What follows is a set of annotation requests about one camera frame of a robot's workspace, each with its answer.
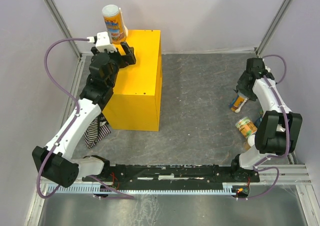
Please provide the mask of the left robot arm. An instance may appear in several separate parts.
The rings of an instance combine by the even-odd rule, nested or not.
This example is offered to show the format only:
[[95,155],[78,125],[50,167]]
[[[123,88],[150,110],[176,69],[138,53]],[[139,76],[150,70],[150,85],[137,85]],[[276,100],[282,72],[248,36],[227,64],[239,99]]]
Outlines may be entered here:
[[98,50],[92,47],[86,85],[80,93],[75,109],[55,137],[44,147],[32,151],[38,177],[44,177],[59,186],[70,187],[76,179],[94,175],[105,181],[110,177],[109,161],[99,156],[72,160],[78,142],[93,121],[102,122],[102,111],[114,93],[120,69],[136,63],[134,48],[122,42],[124,55],[118,49]]

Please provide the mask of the yellow shelf cabinet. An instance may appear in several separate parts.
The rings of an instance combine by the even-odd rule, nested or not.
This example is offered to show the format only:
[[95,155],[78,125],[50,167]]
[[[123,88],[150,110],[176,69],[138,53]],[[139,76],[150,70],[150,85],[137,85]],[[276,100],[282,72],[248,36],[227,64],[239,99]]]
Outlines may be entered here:
[[136,64],[120,69],[113,96],[103,110],[112,129],[158,131],[162,97],[162,45],[159,30],[130,30]]

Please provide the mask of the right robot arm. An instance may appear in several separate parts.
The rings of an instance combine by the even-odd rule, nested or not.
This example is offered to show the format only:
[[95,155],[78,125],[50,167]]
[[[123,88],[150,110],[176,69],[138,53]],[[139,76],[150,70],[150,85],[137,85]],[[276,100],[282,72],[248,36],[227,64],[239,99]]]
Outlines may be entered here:
[[233,112],[238,113],[248,100],[259,101],[263,110],[258,127],[246,119],[236,123],[245,138],[254,137],[254,145],[237,155],[229,169],[234,181],[242,181],[257,173],[258,166],[267,160],[287,157],[294,152],[303,118],[285,104],[275,78],[262,58],[247,59],[235,92],[236,97],[229,104]]

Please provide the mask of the blue orange can with spoon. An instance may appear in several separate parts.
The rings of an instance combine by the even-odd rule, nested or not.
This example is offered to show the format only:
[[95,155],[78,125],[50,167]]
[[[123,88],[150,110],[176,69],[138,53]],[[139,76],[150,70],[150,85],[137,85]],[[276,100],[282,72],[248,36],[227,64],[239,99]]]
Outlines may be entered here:
[[237,92],[235,98],[229,104],[229,108],[235,112],[239,113],[243,105],[248,101],[248,97],[241,92]]

